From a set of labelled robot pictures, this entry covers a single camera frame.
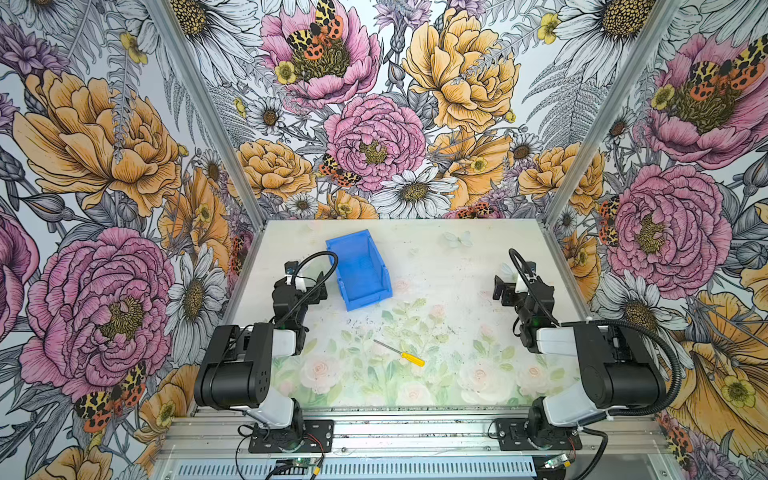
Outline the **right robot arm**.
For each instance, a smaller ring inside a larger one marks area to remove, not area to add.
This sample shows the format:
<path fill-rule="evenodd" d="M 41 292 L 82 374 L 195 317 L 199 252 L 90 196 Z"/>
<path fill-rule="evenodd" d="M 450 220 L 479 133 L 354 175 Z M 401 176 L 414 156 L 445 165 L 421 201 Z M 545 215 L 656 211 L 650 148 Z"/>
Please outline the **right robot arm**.
<path fill-rule="evenodd" d="M 530 353 L 568 357 L 578 367 L 576 383 L 535 399 L 526 418 L 495 422 L 501 448 L 579 447 L 579 432 L 593 423 L 664 407 L 666 381 L 645 345 L 654 332 L 623 321 L 558 323 L 554 288 L 529 268 L 514 282 L 496 275 L 493 298 L 515 310 L 513 332 Z"/>

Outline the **yellow handled screwdriver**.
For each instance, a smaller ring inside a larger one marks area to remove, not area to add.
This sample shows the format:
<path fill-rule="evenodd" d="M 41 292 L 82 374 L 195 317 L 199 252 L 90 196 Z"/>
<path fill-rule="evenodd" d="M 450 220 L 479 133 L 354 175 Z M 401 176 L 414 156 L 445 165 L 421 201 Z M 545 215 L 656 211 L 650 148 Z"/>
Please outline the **yellow handled screwdriver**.
<path fill-rule="evenodd" d="M 374 342 L 375 342 L 377 345 L 379 345 L 379 346 L 381 346 L 381 347 L 384 347 L 385 349 L 387 349 L 387 350 L 390 350 L 390 351 L 394 352 L 394 353 L 395 353 L 395 354 L 397 354 L 397 355 L 398 355 L 398 356 L 399 356 L 401 359 L 404 359 L 404 360 L 406 360 L 407 362 L 409 362 L 409 363 L 411 363 L 411 364 L 413 364 L 413 365 L 416 365 L 416 366 L 418 366 L 418 367 L 420 367 L 420 368 L 424 368 L 424 367 L 425 367 L 425 361 L 424 361 L 424 360 L 422 360 L 422 359 L 420 359 L 420 358 L 418 358 L 418 357 L 417 357 L 417 356 L 415 356 L 415 355 L 412 355 L 412 354 L 410 354 L 410 353 L 408 353 L 408 352 L 404 352 L 404 351 L 398 350 L 398 349 L 396 349 L 396 348 L 394 348 L 394 347 L 392 347 L 392 346 L 390 346 L 390 345 L 387 345 L 387 344 L 385 344 L 384 342 L 382 342 L 382 341 L 379 341 L 379 340 L 376 340 L 376 339 L 374 339 Z"/>

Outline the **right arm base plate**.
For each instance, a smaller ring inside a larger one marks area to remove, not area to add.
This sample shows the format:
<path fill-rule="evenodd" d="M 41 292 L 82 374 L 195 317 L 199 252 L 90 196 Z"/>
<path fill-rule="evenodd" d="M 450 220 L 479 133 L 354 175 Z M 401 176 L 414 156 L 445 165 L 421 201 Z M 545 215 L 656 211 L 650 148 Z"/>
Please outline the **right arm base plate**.
<path fill-rule="evenodd" d="M 491 430 L 501 451 L 578 451 L 583 448 L 575 429 L 553 427 L 547 423 L 534 426 L 522 417 L 497 418 Z"/>

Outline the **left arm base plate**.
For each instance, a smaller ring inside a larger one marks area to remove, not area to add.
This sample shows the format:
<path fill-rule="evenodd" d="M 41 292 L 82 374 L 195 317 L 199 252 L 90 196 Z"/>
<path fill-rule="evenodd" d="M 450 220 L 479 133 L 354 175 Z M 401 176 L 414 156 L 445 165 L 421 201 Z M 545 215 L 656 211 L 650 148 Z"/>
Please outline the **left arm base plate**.
<path fill-rule="evenodd" d="M 329 453 L 335 433 L 333 420 L 304 420 L 283 429 L 254 429 L 248 444 L 251 454 Z"/>

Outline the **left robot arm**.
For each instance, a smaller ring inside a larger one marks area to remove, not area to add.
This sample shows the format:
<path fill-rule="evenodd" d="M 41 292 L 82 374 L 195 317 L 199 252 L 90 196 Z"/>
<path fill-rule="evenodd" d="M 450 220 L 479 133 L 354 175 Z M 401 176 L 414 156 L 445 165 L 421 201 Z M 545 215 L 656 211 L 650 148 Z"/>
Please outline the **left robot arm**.
<path fill-rule="evenodd" d="M 285 264 L 272 292 L 272 319 L 214 329 L 194 382 L 198 406 L 238 412 L 250 421 L 251 453 L 293 453 L 310 440 L 299 402 L 271 385 L 273 361 L 303 352 L 306 313 L 328 298 L 328 275 L 305 278 L 304 265 Z"/>

